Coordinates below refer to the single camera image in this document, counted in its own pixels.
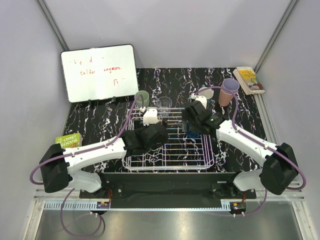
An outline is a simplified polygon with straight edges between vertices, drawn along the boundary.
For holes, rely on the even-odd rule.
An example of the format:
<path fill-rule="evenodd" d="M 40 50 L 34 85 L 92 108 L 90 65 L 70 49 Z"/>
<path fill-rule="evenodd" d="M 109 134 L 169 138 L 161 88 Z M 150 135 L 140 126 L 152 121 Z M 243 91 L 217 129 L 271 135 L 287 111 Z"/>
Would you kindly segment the dark blue ceramic mug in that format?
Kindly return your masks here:
<path fill-rule="evenodd" d="M 201 133 L 198 130 L 189 129 L 186 131 L 186 136 L 190 139 L 197 139 L 201 136 Z"/>

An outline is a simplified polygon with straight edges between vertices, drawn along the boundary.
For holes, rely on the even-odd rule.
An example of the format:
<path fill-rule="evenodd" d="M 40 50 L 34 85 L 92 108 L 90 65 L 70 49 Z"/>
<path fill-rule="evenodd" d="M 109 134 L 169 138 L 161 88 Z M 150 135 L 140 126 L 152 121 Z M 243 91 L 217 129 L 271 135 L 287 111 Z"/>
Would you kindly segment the light blue flowered mug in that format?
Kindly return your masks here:
<path fill-rule="evenodd" d="M 211 88 L 207 89 L 207 87 L 205 87 L 205 86 L 201 87 L 199 89 L 199 91 L 200 92 L 198 93 L 198 95 L 205 97 L 207 100 L 207 106 L 209 106 L 212 102 L 212 97 L 214 95 L 214 91 Z"/>

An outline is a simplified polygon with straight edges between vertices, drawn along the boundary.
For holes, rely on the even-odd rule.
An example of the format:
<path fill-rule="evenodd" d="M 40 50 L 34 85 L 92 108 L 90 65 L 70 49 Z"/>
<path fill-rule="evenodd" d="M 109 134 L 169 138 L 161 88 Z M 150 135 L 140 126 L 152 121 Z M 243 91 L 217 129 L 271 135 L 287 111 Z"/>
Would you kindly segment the pink plastic cup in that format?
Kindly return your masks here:
<path fill-rule="evenodd" d="M 236 94 L 236 91 L 228 92 L 225 89 L 220 89 L 219 92 L 219 98 L 218 103 L 222 107 L 226 107 L 229 105 L 229 103 L 233 100 L 234 94 Z"/>

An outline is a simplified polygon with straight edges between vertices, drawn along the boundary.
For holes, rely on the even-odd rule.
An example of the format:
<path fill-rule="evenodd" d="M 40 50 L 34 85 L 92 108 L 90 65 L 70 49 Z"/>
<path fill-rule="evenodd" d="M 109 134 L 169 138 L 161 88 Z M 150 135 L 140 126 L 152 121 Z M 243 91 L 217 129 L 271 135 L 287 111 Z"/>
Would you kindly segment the clear glass cup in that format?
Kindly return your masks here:
<path fill-rule="evenodd" d="M 167 96 L 162 96 L 156 101 L 157 110 L 160 113 L 169 113 L 172 107 L 172 100 Z"/>

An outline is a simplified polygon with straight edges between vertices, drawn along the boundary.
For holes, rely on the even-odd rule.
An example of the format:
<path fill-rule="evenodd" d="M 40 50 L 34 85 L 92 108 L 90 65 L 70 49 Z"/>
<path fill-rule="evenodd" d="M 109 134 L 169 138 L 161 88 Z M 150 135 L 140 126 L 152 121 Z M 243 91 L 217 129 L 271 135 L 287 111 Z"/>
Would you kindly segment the green plastic cup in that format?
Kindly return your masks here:
<path fill-rule="evenodd" d="M 149 93 L 145 90 L 140 90 L 135 94 L 135 99 L 136 99 L 136 103 L 135 106 L 137 108 L 141 108 L 141 107 L 149 107 L 150 105 L 150 98 L 149 98 Z"/>

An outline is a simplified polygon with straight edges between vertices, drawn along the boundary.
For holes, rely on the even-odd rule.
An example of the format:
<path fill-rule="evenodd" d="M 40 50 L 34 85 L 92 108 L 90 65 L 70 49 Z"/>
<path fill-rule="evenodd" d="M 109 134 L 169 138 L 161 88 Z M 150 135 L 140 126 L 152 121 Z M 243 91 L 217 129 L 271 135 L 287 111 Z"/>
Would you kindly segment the lilac plastic cup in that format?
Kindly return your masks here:
<path fill-rule="evenodd" d="M 226 78 L 223 80 L 221 87 L 227 94 L 235 94 L 238 92 L 240 84 L 234 78 Z"/>

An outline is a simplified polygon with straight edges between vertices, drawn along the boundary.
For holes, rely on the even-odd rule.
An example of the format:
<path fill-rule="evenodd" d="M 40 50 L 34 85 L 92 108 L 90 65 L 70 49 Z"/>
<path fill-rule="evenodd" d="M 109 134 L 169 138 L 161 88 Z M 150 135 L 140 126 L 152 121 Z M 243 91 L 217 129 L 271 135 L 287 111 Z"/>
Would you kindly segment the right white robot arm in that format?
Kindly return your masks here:
<path fill-rule="evenodd" d="M 227 185 L 228 195 L 239 198 L 245 191 L 265 188 L 281 195 L 298 175 L 297 160 L 292 147 L 263 140 L 237 126 L 221 113 L 212 113 L 195 100 L 182 111 L 182 118 L 192 131 L 226 142 L 251 157 L 260 166 L 257 170 L 234 175 Z"/>

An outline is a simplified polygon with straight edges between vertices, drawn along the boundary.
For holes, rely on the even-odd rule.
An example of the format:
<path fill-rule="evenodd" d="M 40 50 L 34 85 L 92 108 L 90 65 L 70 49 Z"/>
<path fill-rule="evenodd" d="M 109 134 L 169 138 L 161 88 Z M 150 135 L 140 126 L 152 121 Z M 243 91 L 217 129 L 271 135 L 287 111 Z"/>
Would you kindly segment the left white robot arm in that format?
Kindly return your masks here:
<path fill-rule="evenodd" d="M 67 187 L 85 190 L 97 198 L 108 193 L 108 186 L 97 173 L 83 168 L 114 159 L 140 156 L 167 143 L 168 123 L 126 130 L 120 137 L 78 148 L 63 149 L 56 143 L 49 147 L 40 160 L 40 172 L 46 193 L 59 192 Z"/>

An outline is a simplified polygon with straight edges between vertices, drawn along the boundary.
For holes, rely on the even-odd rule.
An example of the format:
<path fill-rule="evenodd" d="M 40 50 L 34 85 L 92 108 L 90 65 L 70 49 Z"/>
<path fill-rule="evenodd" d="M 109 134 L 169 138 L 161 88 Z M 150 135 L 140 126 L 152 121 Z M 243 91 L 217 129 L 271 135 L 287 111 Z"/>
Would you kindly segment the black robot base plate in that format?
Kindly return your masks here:
<path fill-rule="evenodd" d="M 213 199 L 255 199 L 253 189 L 236 188 L 235 173 L 99 173 L 102 188 L 94 193 L 81 191 L 81 199 L 102 199 L 112 193 L 113 199 L 132 196 L 192 195 Z"/>

